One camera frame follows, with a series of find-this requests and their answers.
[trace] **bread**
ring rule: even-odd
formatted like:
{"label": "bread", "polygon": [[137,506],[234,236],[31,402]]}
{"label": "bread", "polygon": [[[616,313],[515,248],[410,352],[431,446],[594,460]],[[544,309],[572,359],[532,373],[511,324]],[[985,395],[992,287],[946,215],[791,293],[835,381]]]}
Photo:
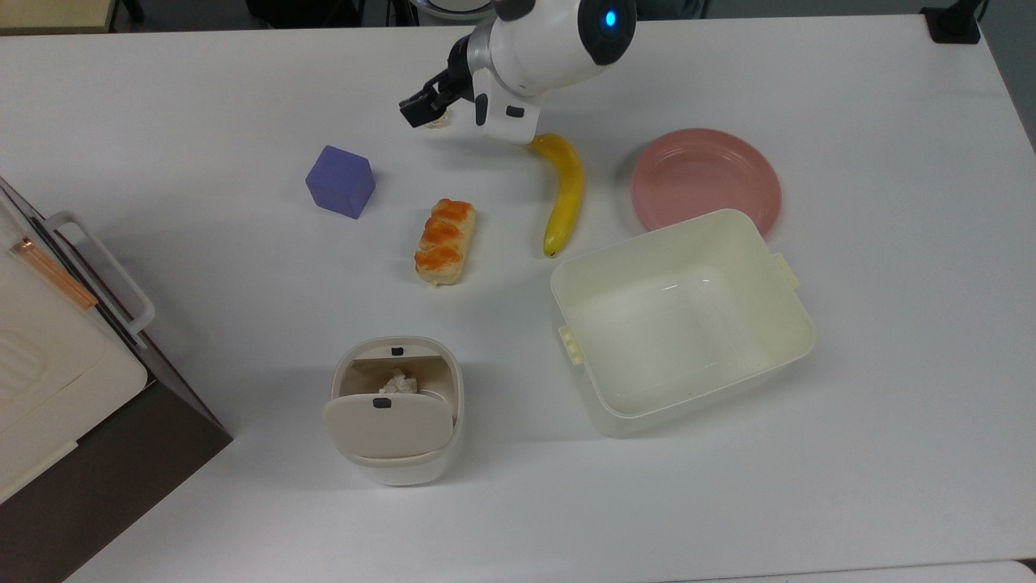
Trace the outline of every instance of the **bread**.
{"label": "bread", "polygon": [[432,285],[457,283],[471,244],[474,214],[474,206],[461,200],[443,198],[432,207],[420,249],[413,255],[414,269],[421,279]]}

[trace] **banana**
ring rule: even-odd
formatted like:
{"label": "banana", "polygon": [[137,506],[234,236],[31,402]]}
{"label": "banana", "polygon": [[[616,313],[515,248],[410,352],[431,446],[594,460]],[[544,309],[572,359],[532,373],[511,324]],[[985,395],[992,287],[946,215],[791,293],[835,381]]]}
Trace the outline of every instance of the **banana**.
{"label": "banana", "polygon": [[557,200],[543,233],[543,254],[553,257],[569,241],[582,204],[583,170],[576,148],[557,134],[542,134],[528,144],[557,170]]}

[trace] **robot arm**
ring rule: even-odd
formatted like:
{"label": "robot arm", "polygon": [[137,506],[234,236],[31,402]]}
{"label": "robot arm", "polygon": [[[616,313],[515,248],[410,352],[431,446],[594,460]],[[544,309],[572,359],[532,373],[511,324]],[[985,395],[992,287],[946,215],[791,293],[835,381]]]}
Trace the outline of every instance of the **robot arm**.
{"label": "robot arm", "polygon": [[588,79],[618,60],[636,28],[634,0],[493,0],[497,19],[454,45],[447,69],[399,104],[410,125],[474,103],[484,136],[527,144],[549,89]]}

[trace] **pink plate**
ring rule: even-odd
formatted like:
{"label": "pink plate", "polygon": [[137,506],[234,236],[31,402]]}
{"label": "pink plate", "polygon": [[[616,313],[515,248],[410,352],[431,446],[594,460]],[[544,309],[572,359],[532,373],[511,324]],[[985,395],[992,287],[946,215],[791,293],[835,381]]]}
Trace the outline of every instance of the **pink plate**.
{"label": "pink plate", "polygon": [[716,129],[680,129],[652,142],[633,168],[632,190],[649,230],[737,208],[766,236],[780,213],[780,183],[767,158]]}

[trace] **foam cube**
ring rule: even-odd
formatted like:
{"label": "foam cube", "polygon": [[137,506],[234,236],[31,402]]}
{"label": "foam cube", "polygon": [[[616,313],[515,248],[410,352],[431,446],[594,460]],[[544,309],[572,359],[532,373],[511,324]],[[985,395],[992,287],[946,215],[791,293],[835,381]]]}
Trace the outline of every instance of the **foam cube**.
{"label": "foam cube", "polygon": [[306,185],[317,206],[358,218],[374,192],[374,174],[366,157],[324,146]]}

